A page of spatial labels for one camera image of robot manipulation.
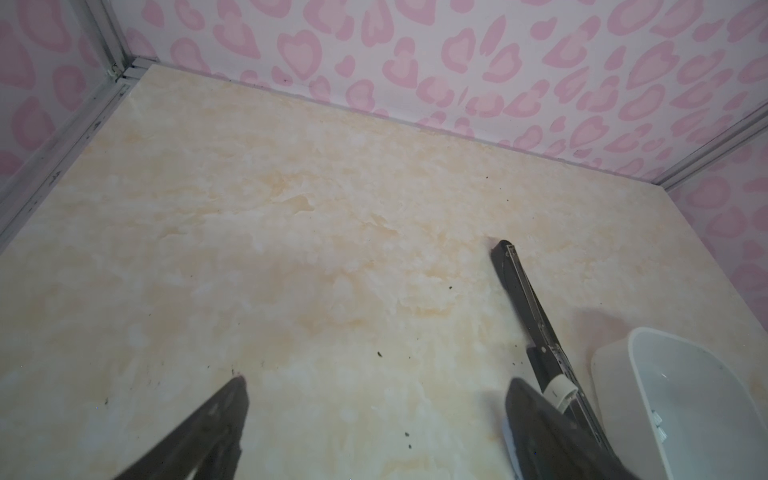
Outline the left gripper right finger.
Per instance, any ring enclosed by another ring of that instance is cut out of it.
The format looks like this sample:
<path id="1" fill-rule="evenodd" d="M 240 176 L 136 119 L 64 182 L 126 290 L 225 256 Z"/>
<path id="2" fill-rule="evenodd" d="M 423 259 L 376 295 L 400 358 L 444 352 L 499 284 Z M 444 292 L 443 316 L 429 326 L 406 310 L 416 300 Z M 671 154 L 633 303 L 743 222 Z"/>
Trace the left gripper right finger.
<path id="1" fill-rule="evenodd" d="M 504 438 L 517 479 L 635 477 L 524 379 L 511 380 L 504 408 Z"/>

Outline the black stapler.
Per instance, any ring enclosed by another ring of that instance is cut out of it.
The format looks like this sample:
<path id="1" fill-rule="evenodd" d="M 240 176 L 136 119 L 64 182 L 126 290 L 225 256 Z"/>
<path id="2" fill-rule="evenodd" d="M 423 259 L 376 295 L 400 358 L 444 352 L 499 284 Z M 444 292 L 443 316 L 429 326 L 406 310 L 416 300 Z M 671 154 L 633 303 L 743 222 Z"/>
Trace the black stapler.
<path id="1" fill-rule="evenodd" d="M 491 249 L 490 259 L 518 319 L 528 334 L 529 346 L 526 353 L 540 389 L 545 390 L 558 376 L 565 376 L 576 387 L 576 392 L 564 408 L 564 413 L 588 432 L 600 447 L 614 455 L 615 452 L 544 312 L 515 246 L 507 240 L 499 241 Z"/>

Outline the white plastic bin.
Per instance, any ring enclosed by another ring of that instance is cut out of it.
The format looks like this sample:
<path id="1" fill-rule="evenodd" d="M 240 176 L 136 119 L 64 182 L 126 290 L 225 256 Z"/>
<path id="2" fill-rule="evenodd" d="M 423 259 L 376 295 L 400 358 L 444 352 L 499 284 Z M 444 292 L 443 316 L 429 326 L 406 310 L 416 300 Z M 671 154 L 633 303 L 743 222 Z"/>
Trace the white plastic bin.
<path id="1" fill-rule="evenodd" d="M 765 423 L 706 348 L 636 328 L 595 351 L 591 375 L 610 445 L 638 478 L 766 478 Z"/>

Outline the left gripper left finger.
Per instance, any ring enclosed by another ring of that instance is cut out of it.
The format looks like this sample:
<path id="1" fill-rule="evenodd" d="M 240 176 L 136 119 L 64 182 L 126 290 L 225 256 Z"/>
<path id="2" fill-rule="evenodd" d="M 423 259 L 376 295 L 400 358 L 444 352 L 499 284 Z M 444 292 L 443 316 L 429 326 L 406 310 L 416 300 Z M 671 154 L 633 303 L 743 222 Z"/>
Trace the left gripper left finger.
<path id="1" fill-rule="evenodd" d="M 232 479 L 249 397 L 243 376 L 230 379 L 119 479 Z"/>

